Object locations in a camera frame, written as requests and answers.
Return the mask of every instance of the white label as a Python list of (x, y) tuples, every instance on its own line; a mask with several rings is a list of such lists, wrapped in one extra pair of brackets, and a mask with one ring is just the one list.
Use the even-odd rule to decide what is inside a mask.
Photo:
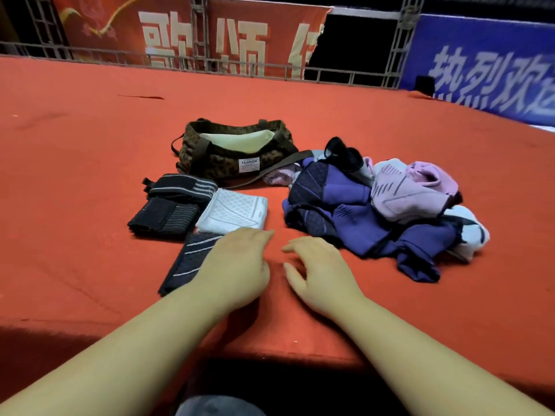
[(239, 173), (260, 171), (260, 158), (239, 159)]

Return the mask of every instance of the red carpet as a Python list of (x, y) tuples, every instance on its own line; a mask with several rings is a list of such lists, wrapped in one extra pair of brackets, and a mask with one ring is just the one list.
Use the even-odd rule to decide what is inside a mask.
[[(446, 169), (492, 235), (471, 265), (441, 264), (440, 283), (425, 285), (392, 259), (343, 256), (371, 299), (523, 390), (555, 396), (552, 134), (402, 91), (33, 59), (0, 59), (0, 93), (0, 400), (158, 299), (180, 245), (135, 239), (126, 223), (145, 202), (143, 177), (175, 171), (170, 142), (199, 117), (282, 119), (300, 149), (337, 135), (374, 163)], [(205, 350), (360, 366), (284, 278), (280, 248), (300, 235), (283, 222), (287, 188), (250, 192), (269, 199), (266, 228), (277, 229), (270, 286)]]

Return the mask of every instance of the red stage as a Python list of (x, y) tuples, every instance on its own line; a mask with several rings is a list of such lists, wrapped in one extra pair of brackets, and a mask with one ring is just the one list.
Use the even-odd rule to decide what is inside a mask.
[[(404, 91), (0, 59), (0, 400), (158, 300), (180, 244), (136, 239), (143, 177), (174, 172), (170, 142), (199, 117), (282, 119), (300, 149), (341, 136), (374, 163), (430, 161), (459, 183), (492, 239), (471, 265), (418, 284), (392, 259), (343, 251), (364, 293), (476, 364), (555, 397), (555, 138)], [(360, 367), (349, 341), (290, 291), (280, 248), (287, 188), (269, 200), (271, 281), (204, 350)]]

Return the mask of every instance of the hand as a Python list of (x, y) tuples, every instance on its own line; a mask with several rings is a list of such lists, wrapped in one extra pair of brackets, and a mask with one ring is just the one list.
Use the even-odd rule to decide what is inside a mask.
[(253, 228), (228, 233), (216, 242), (191, 283), (205, 286), (225, 312), (249, 304), (270, 280), (270, 268), (262, 256), (273, 234)]
[(289, 285), (314, 311), (333, 320), (341, 307), (364, 295), (341, 253), (322, 238), (304, 236), (282, 249), (296, 252), (306, 267), (306, 280), (289, 263), (284, 264)]

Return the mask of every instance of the forearm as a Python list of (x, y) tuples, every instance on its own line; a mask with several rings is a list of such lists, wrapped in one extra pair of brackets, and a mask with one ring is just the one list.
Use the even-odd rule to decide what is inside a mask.
[(371, 300), (333, 319), (414, 416), (553, 415)]
[(0, 415), (139, 416), (226, 315), (191, 282), (0, 406)]

